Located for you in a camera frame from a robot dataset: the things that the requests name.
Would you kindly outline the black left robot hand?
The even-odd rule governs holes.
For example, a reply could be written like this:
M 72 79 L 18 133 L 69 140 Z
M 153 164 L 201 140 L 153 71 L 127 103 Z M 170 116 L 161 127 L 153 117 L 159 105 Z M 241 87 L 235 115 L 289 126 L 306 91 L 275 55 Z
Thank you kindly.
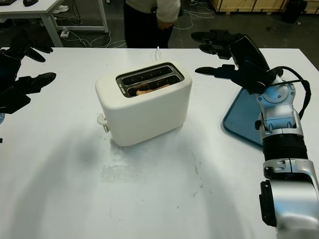
M 17 77 L 24 57 L 37 62 L 45 62 L 40 52 L 50 54 L 53 49 L 31 37 L 25 30 L 19 31 L 10 41 L 7 50 L 0 51 L 0 91 L 15 87 L 25 95 L 39 93 L 56 78 L 56 73 L 48 72 L 37 77 Z

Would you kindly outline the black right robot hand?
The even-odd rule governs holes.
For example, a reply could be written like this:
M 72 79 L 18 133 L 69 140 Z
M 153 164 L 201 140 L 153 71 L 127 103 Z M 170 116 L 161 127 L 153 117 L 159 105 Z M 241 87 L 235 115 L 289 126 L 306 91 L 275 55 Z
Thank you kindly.
M 228 30 L 211 29 L 209 32 L 193 32 L 191 38 L 200 42 L 199 49 L 219 59 L 233 59 L 234 64 L 220 67 L 200 67 L 196 73 L 229 79 L 250 94 L 262 94 L 276 76 L 261 51 L 245 34 L 231 34 Z

